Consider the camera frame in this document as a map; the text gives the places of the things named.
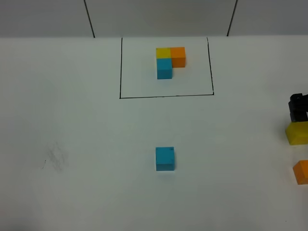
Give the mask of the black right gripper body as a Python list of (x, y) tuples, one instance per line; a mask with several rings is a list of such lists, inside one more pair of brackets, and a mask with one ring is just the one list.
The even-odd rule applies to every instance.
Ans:
[(306, 122), (308, 120), (308, 95), (293, 94), (288, 103), (292, 122)]

